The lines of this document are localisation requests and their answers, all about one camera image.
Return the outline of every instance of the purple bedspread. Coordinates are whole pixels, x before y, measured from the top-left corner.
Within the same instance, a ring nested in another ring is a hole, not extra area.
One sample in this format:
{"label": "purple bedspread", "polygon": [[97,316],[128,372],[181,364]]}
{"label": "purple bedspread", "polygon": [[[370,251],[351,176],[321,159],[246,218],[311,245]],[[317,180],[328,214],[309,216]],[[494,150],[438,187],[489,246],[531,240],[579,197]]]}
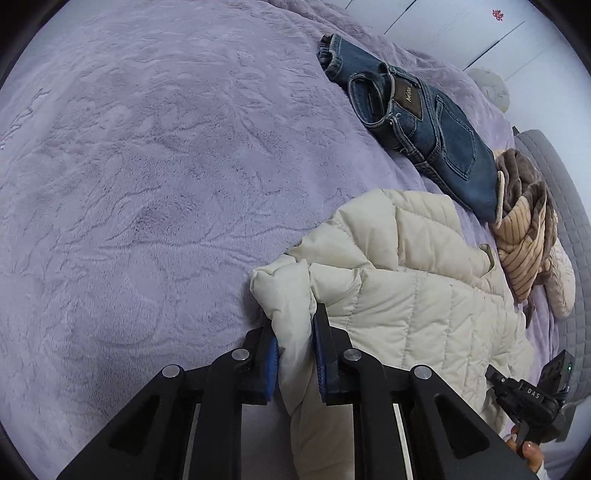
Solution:
{"label": "purple bedspread", "polygon": [[[260,321],[251,270],[337,207],[375,188],[439,192],[326,79],[316,45],[330,32],[445,91],[491,148],[512,146],[464,73],[317,0],[70,0],[15,66],[0,90],[0,421],[40,480],[164,365],[235,346]],[[459,213],[467,241],[492,242]],[[274,412],[251,422],[257,468],[288,442],[270,441]]]}

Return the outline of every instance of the jeans back pocket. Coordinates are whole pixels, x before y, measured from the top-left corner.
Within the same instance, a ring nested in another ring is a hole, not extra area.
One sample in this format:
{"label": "jeans back pocket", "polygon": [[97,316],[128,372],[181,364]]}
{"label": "jeans back pocket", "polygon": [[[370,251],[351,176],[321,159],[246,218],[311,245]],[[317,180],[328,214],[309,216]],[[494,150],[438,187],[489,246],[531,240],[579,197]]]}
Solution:
{"label": "jeans back pocket", "polygon": [[476,132],[468,124],[466,116],[451,100],[449,104],[440,96],[436,98],[437,121],[441,138],[441,153],[447,165],[461,178],[470,177],[476,162]]}

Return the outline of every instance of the gray headboard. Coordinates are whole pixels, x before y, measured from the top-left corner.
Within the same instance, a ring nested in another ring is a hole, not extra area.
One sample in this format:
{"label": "gray headboard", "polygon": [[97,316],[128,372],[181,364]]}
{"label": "gray headboard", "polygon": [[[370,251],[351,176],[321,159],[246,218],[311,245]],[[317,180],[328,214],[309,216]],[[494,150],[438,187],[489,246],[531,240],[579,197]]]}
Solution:
{"label": "gray headboard", "polygon": [[554,147],[539,130],[515,137],[515,148],[531,158],[544,176],[558,210],[558,237],[573,263],[577,283],[574,309],[557,320],[560,350],[575,357],[569,401],[591,394],[591,225],[581,198]]}

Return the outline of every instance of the cream puffer jacket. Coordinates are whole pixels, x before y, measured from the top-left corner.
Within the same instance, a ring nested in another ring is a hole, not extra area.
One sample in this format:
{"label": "cream puffer jacket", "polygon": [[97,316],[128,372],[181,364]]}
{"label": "cream puffer jacket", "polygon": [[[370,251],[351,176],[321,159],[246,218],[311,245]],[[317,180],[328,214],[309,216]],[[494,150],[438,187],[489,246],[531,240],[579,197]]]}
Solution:
{"label": "cream puffer jacket", "polygon": [[354,347],[383,364],[431,366],[497,432],[506,417],[487,393],[487,366],[524,378],[531,365],[525,319],[495,254],[465,243],[445,195],[373,190],[355,198],[257,268],[251,291],[278,339],[301,480],[354,478],[351,407],[320,401],[310,323],[317,302]]}

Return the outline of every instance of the blue gripper pad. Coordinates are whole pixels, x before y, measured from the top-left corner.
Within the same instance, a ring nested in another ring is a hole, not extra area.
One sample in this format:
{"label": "blue gripper pad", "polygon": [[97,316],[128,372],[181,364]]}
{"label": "blue gripper pad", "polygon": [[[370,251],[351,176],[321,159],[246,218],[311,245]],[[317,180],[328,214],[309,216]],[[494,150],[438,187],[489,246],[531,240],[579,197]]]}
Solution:
{"label": "blue gripper pad", "polygon": [[269,350],[267,352],[266,363],[266,380],[265,396],[267,401],[271,401],[273,393],[275,393],[275,385],[277,384],[277,371],[279,369],[279,347],[277,345],[277,337],[269,343]]}
{"label": "blue gripper pad", "polygon": [[314,339],[314,356],[316,357],[316,374],[318,375],[318,389],[320,398],[326,403],[326,362],[322,353],[322,342],[320,341],[320,332],[316,328],[316,323],[312,321],[312,338]]}

